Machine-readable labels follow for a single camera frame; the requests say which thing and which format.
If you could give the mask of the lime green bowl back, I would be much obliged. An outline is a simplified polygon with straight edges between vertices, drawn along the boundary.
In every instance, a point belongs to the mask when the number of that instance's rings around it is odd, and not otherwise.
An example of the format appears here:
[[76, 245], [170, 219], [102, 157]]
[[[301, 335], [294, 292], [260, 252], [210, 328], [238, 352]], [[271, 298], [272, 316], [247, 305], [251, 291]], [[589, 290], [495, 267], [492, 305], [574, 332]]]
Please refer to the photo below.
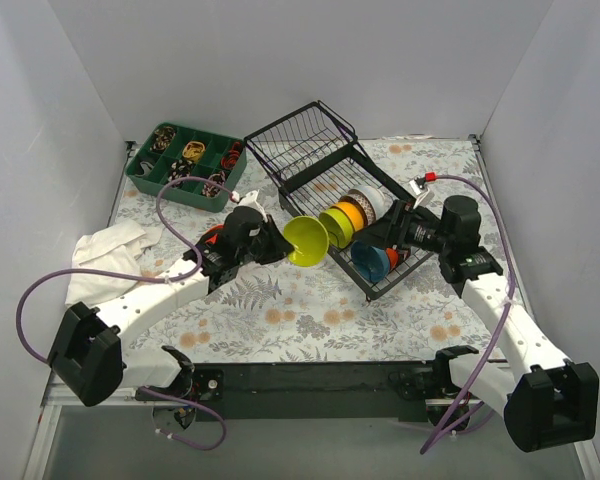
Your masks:
[[283, 237], [292, 244], [288, 260], [298, 267], [313, 267], [326, 256], [330, 240], [323, 224], [312, 216], [298, 216], [283, 229]]

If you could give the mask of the lime green bowl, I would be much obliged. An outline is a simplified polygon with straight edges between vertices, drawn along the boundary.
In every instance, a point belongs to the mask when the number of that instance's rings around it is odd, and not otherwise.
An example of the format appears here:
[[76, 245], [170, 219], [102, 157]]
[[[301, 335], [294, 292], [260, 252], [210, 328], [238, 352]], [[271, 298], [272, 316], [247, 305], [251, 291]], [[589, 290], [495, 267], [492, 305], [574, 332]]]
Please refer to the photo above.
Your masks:
[[313, 267], [326, 256], [330, 240], [323, 224], [312, 216], [298, 216], [283, 229], [283, 237], [292, 244], [288, 260], [298, 267]]
[[341, 210], [331, 207], [319, 214], [319, 221], [325, 227], [330, 243], [343, 249], [352, 241], [354, 228], [349, 218]]

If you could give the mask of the red orange bowl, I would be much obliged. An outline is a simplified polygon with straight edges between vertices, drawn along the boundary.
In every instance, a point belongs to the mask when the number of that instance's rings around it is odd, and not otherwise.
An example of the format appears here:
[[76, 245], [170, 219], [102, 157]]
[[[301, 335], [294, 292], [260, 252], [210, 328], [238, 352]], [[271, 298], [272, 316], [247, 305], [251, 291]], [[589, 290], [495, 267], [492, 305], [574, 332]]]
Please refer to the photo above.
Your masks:
[[224, 225], [216, 225], [206, 231], [199, 239], [199, 242], [204, 245], [214, 245], [217, 241], [218, 235], [224, 229]]

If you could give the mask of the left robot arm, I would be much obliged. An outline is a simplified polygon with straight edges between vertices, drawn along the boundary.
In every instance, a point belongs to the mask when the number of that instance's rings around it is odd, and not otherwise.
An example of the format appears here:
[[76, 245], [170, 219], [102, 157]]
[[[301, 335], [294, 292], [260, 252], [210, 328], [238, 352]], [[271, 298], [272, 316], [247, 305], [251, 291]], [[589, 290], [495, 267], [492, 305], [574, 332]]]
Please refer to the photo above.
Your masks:
[[180, 307], [232, 281], [243, 265], [278, 262], [293, 250], [271, 216], [238, 206], [153, 283], [95, 307], [70, 307], [47, 362], [87, 407], [124, 387], [183, 399], [192, 390], [193, 362], [173, 346], [135, 350], [132, 343]]

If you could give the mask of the yellow orange bowl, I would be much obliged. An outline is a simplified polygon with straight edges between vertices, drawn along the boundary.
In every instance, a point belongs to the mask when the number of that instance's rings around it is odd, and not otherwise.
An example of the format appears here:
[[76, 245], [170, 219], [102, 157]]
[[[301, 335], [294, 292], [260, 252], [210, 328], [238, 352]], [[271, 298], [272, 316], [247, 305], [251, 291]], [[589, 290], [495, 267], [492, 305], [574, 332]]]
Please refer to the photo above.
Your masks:
[[367, 226], [366, 214], [357, 204], [341, 200], [335, 203], [333, 207], [348, 218], [354, 232], [358, 232]]

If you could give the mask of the orange bowl front right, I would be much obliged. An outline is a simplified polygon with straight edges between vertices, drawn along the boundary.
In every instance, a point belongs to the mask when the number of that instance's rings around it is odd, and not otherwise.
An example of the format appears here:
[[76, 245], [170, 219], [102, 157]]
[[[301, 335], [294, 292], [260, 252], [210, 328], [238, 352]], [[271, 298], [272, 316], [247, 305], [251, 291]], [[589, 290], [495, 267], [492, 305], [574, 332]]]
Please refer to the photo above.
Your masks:
[[400, 255], [399, 253], [393, 249], [393, 248], [386, 248], [385, 249], [385, 253], [388, 257], [389, 260], [389, 270], [392, 271], [396, 268], [399, 260], [400, 260]]

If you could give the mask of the blue bowl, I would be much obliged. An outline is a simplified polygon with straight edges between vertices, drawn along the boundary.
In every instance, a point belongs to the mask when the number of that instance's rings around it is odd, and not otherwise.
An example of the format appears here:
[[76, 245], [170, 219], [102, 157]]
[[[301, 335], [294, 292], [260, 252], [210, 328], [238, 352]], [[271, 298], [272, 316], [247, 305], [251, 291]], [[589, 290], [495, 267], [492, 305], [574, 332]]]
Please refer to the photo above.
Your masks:
[[355, 241], [350, 255], [358, 273], [370, 283], [380, 282], [390, 271], [390, 260], [385, 250]]

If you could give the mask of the lime green bowl front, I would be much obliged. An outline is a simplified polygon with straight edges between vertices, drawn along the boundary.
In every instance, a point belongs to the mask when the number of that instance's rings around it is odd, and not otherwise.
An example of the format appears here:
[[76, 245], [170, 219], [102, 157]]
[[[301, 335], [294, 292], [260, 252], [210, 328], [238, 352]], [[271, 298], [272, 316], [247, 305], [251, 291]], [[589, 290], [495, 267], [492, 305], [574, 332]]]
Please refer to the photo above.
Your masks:
[[343, 249], [352, 241], [354, 228], [349, 218], [341, 210], [331, 207], [319, 214], [319, 221], [325, 227], [330, 243]]

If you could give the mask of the floral patterned table mat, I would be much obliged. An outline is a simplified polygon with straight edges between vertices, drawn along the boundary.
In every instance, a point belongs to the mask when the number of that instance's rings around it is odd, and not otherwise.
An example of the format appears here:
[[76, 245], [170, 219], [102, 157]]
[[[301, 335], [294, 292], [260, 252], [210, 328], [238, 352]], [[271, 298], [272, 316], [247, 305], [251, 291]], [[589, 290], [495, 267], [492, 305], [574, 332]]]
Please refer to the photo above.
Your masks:
[[[458, 175], [486, 189], [473, 145], [461, 140], [397, 139], [365, 141], [372, 160], [404, 184], [418, 172]], [[264, 169], [248, 154], [238, 190], [259, 189], [258, 200], [284, 226], [289, 215]], [[134, 220], [145, 229], [162, 226], [155, 199], [123, 177], [114, 223]], [[506, 268], [491, 211], [470, 187], [457, 181], [433, 185], [429, 208], [459, 193], [480, 203], [483, 245]], [[163, 213], [176, 229], [196, 240], [230, 211], [218, 214], [163, 201]], [[449, 346], [483, 350], [490, 333], [455, 295], [439, 272], [436, 258], [425, 261], [380, 299], [367, 302], [363, 291], [331, 257], [313, 268], [281, 262], [251, 264], [236, 279], [203, 300], [192, 302], [142, 333], [133, 349], [172, 345], [194, 362], [409, 361], [430, 360]]]

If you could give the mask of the dark floral rolled belt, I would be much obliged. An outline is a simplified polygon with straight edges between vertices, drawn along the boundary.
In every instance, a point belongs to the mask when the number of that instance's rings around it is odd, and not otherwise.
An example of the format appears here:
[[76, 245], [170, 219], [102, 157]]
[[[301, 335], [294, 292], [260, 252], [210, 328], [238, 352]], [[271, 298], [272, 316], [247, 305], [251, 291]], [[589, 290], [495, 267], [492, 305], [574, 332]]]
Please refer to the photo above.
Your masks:
[[192, 174], [195, 163], [188, 162], [184, 159], [179, 159], [173, 162], [170, 166], [167, 176], [167, 182], [170, 183], [180, 178], [188, 177]]

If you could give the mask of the yellow rolled belt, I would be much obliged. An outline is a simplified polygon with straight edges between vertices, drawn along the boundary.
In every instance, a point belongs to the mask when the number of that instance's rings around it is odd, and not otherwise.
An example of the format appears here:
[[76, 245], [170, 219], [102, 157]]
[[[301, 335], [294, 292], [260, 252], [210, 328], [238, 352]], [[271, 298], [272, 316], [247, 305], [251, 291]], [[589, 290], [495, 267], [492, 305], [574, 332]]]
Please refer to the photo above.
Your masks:
[[191, 140], [183, 148], [182, 158], [191, 163], [197, 163], [206, 151], [206, 145], [203, 142]]

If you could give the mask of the grey rolled belt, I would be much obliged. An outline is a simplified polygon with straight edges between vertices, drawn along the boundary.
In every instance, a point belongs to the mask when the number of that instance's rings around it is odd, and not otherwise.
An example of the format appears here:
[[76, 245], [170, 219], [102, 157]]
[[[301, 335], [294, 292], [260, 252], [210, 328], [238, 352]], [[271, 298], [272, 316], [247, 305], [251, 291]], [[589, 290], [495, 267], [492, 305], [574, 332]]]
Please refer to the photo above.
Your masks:
[[133, 176], [145, 178], [147, 177], [154, 168], [154, 163], [148, 160], [141, 160], [137, 163]]

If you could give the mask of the brown patterned rolled belt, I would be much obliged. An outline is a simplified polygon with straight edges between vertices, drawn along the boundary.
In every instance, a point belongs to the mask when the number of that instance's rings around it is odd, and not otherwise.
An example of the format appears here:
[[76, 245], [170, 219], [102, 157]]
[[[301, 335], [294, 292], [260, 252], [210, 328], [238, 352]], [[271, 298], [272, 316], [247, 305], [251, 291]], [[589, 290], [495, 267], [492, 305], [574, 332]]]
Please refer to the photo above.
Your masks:
[[153, 133], [153, 143], [150, 151], [154, 153], [164, 152], [172, 143], [177, 134], [177, 128], [171, 125], [158, 127]]

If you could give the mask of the white crumpled cloth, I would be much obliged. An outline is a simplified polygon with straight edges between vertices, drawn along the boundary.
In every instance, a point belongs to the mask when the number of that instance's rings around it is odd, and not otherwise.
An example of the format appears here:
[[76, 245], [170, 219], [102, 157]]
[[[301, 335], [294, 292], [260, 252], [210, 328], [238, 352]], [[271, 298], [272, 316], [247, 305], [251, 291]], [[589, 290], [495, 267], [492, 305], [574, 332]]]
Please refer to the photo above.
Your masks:
[[[92, 235], [84, 235], [75, 246], [72, 267], [139, 276], [138, 258], [146, 248], [159, 242], [162, 233], [161, 227], [144, 227], [134, 220], [124, 220]], [[122, 295], [136, 283], [136, 280], [72, 274], [65, 306], [78, 302], [94, 306]]]

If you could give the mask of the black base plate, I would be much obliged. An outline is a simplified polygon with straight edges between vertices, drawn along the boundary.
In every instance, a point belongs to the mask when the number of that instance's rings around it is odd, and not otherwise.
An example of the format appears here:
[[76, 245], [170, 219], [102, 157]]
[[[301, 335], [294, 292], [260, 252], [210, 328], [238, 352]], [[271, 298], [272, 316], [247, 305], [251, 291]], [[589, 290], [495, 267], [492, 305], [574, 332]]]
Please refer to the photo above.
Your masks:
[[388, 418], [426, 422], [459, 392], [431, 361], [201, 364], [161, 394], [201, 403], [228, 420]]

